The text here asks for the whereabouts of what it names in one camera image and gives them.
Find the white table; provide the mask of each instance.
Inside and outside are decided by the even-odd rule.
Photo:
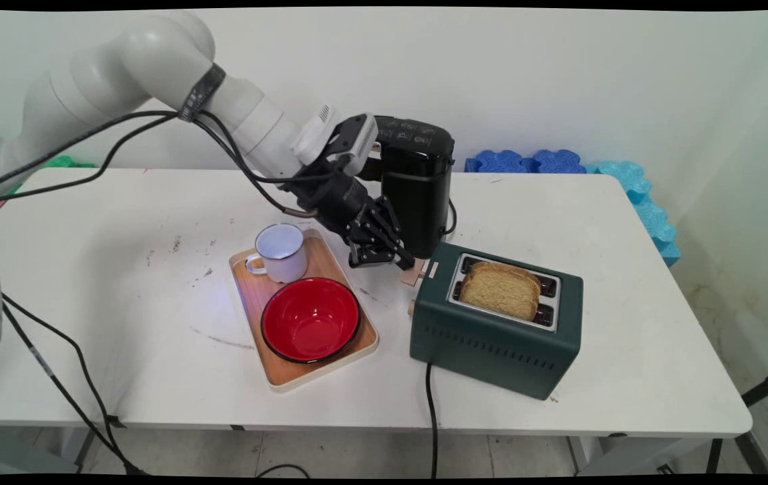
[[[90,173],[44,169],[22,190]],[[369,187],[375,195],[377,184]],[[271,193],[294,205],[291,194]],[[449,242],[581,276],[585,289],[581,352],[550,399],[436,368],[442,430],[581,437],[571,441],[581,473],[592,474],[646,470],[750,429],[750,414],[615,179],[453,174],[451,196],[459,217]],[[288,393],[268,389],[228,260],[280,221],[318,225],[277,212],[241,172],[110,169],[90,184],[0,209],[1,285],[80,344],[110,414],[125,426],[429,428],[425,364],[408,356],[406,310],[417,290],[399,283],[395,265],[350,269],[347,246],[323,229],[381,344]],[[24,316],[20,323],[97,418],[69,345]],[[0,424],[82,426],[9,323]],[[641,439],[589,438],[622,432]]]

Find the black coffee maker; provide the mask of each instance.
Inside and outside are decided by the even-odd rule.
[[[381,194],[402,225],[405,249],[427,259],[446,231],[453,138],[445,129],[415,120],[376,116],[375,122],[381,157],[369,156],[357,177],[381,182]]]

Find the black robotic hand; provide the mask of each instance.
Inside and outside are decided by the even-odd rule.
[[[414,257],[406,251],[399,237],[402,228],[387,196],[372,199],[366,187],[343,172],[350,163],[350,155],[344,153],[344,147],[356,146],[357,138],[368,135],[360,129],[365,122],[366,115],[360,115],[339,123],[315,162],[304,166],[295,175],[329,174],[331,177],[325,181],[292,182],[280,189],[297,196],[298,205],[306,211],[317,211],[316,220],[342,237],[351,248],[350,267],[399,258],[397,266],[409,269],[414,267]]]

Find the black tape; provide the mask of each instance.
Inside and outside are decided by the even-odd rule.
[[[183,102],[181,112],[178,114],[178,119],[192,122],[198,116],[201,107],[211,98],[211,95],[222,85],[224,80],[225,71],[214,62],[214,65],[211,65],[211,68],[199,79],[199,82],[195,83],[193,89],[189,90],[187,99]]]
[[[113,416],[112,414],[109,414],[109,426],[112,426],[113,428],[125,428],[126,426],[123,426],[123,423],[120,422],[119,418],[116,416]]]

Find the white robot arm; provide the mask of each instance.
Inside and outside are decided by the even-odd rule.
[[[212,129],[218,128],[214,120],[198,114],[214,114],[243,158],[267,178],[317,177],[317,183],[280,187],[297,195],[307,211],[285,212],[316,215],[340,234],[351,246],[352,267],[394,260],[402,269],[413,267],[387,197],[371,199],[354,178],[378,134],[372,114],[337,124],[335,110],[326,106],[301,132],[249,80],[225,76],[214,55],[214,37],[186,11],[144,16],[116,39],[77,53],[30,86],[22,132],[0,139],[0,176],[157,98],[180,119]],[[1,183],[0,195],[36,169]]]
[[[0,140],[0,175],[150,98],[181,110],[214,55],[214,37],[192,13],[166,11],[132,22],[116,39],[77,53],[30,86],[21,134]],[[301,169],[291,151],[300,129],[249,80],[225,77],[202,108],[224,122],[264,175],[290,177]],[[5,181],[0,195],[31,172]]]

